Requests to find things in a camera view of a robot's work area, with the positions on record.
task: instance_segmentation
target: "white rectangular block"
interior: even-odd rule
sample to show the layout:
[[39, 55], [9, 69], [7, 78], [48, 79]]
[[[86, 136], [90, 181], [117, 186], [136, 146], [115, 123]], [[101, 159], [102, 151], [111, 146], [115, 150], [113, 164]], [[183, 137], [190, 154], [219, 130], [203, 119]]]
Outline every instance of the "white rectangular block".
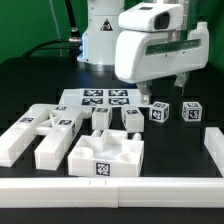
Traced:
[[109, 129], [112, 121], [112, 106], [97, 105], [92, 114], [92, 129], [105, 130]]
[[128, 133], [144, 132], [144, 116], [136, 106], [121, 108], [121, 119]]
[[224, 176], [224, 135], [219, 128], [206, 128], [204, 144]]

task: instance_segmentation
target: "white plastic piece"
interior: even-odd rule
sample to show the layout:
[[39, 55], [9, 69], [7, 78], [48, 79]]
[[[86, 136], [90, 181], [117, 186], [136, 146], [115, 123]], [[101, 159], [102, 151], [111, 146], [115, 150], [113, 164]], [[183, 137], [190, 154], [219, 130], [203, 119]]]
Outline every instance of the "white plastic piece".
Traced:
[[68, 156], [74, 176], [138, 177], [144, 142], [127, 139], [126, 131], [105, 130], [100, 137], [82, 136]]
[[224, 176], [224, 135], [219, 128], [206, 128], [204, 144]]
[[144, 132], [144, 116], [136, 106], [124, 105], [121, 119], [128, 133]]
[[56, 170], [91, 108], [35, 104], [0, 137], [0, 165], [11, 167], [35, 136], [46, 136], [35, 150], [37, 169]]
[[92, 129], [106, 130], [109, 129], [112, 121], [112, 106], [97, 105], [92, 115]]
[[185, 121], [201, 121], [202, 106], [199, 102], [183, 102], [182, 116]]
[[138, 107], [148, 107], [148, 105], [141, 103], [139, 89], [65, 89], [59, 104], [79, 107], [95, 107], [98, 104], [121, 107], [124, 104], [130, 104]]
[[117, 182], [85, 178], [1, 178], [0, 207], [118, 207]]
[[224, 208], [223, 178], [1, 178], [0, 208]]
[[92, 135], [93, 137], [100, 137], [101, 136], [101, 131], [100, 130], [95, 130]]
[[154, 104], [150, 106], [149, 120], [161, 123], [165, 122], [169, 118], [169, 108], [170, 105], [168, 103], [154, 102]]
[[[158, 32], [175, 30], [182, 25], [184, 8], [179, 4], [139, 3], [119, 16], [119, 26], [127, 30]], [[155, 28], [159, 16], [170, 17], [169, 23], [163, 29]]]
[[188, 40], [198, 40], [197, 47], [171, 52], [147, 54], [152, 45], [166, 44], [168, 32], [146, 33], [125, 30], [117, 40], [115, 73], [128, 83], [138, 83], [160, 77], [203, 68], [208, 61], [209, 34], [206, 23], [199, 22]]

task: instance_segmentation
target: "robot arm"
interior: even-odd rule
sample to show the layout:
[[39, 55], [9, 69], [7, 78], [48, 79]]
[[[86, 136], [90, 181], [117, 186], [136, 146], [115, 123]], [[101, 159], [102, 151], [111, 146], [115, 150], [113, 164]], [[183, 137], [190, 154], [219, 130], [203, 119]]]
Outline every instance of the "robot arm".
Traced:
[[136, 83], [142, 103], [149, 103], [148, 80], [203, 68], [208, 60], [207, 23], [199, 22], [187, 40], [170, 40], [180, 29], [184, 8], [180, 4], [140, 3], [121, 13], [119, 25], [125, 30], [116, 47], [115, 73]]

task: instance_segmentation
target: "white cable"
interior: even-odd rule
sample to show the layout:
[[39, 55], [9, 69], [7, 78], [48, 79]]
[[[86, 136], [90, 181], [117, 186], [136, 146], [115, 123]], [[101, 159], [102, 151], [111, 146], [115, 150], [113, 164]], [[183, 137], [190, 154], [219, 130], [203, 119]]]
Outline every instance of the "white cable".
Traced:
[[49, 3], [50, 3], [50, 7], [51, 7], [51, 13], [52, 13], [52, 17], [53, 17], [53, 20], [54, 20], [57, 36], [58, 36], [58, 39], [61, 39], [61, 32], [60, 32], [57, 17], [56, 17], [56, 14], [55, 14], [53, 1], [49, 0]]

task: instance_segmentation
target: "white plastic block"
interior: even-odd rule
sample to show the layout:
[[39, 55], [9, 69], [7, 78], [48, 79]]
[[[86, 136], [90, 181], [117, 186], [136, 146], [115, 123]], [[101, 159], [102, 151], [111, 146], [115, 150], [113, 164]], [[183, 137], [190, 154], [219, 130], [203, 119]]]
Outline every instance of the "white plastic block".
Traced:
[[224, 207], [224, 179], [122, 178], [119, 207]]
[[0, 207], [118, 207], [118, 185], [104, 178], [2, 178]]
[[1, 178], [0, 208], [224, 208], [223, 178]]
[[185, 121], [201, 121], [202, 106], [198, 102], [183, 102], [182, 116]]
[[126, 131], [105, 130], [100, 137], [82, 136], [68, 156], [68, 172], [74, 176], [137, 177], [143, 151], [144, 142], [135, 137], [128, 140]]
[[30, 109], [0, 137], [0, 166], [13, 165], [35, 138], [34, 127], [47, 117], [46, 108]]
[[224, 135], [219, 128], [206, 128], [204, 144], [224, 177]]
[[109, 129], [112, 121], [112, 106], [97, 105], [92, 115], [92, 129], [105, 130]]
[[136, 106], [121, 108], [121, 119], [128, 133], [144, 132], [144, 116]]
[[56, 170], [91, 108], [35, 104], [0, 137], [0, 166], [11, 167], [33, 141], [46, 136], [35, 150], [37, 169]]
[[163, 123], [169, 118], [169, 107], [168, 103], [162, 103], [156, 101], [149, 110], [149, 120]]

